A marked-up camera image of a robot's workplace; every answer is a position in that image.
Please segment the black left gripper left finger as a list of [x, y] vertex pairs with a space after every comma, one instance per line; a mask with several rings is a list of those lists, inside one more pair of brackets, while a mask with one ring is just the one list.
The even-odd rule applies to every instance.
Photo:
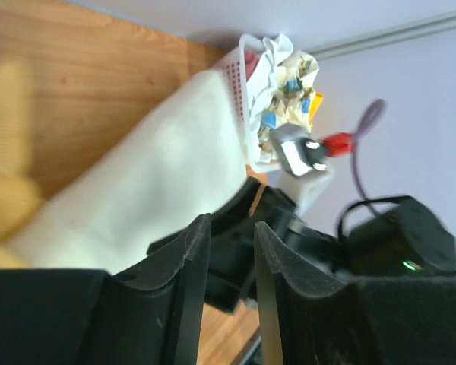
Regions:
[[0, 269], [0, 364], [194, 364], [211, 218], [111, 275]]

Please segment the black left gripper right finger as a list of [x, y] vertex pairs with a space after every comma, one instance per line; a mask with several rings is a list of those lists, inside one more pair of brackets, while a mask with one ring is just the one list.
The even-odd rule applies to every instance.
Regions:
[[266, 364], [456, 364], [456, 278], [342, 282], [255, 225]]

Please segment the white bear print pillow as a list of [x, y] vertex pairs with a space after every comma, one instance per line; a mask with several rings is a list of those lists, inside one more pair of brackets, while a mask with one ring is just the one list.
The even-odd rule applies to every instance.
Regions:
[[246, 179], [225, 77], [197, 73], [44, 204], [5, 248], [35, 268], [117, 273], [225, 205]]

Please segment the yellow pillowcase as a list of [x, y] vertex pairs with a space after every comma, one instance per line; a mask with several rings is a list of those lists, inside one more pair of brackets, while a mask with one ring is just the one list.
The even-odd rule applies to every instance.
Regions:
[[5, 241], [35, 215], [43, 200], [31, 179], [31, 81], [23, 63], [0, 60], [0, 269], [26, 265]]

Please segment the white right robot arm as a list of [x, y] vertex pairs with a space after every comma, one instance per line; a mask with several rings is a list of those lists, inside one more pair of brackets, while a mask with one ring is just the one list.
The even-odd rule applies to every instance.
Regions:
[[240, 300], [256, 302], [254, 227], [264, 221], [304, 259], [330, 275], [354, 277], [456, 277], [456, 238], [409, 195], [380, 198], [387, 211], [345, 230], [345, 208], [331, 236], [296, 216], [295, 202], [279, 188], [250, 177], [211, 217], [211, 253], [204, 301], [233, 313]]

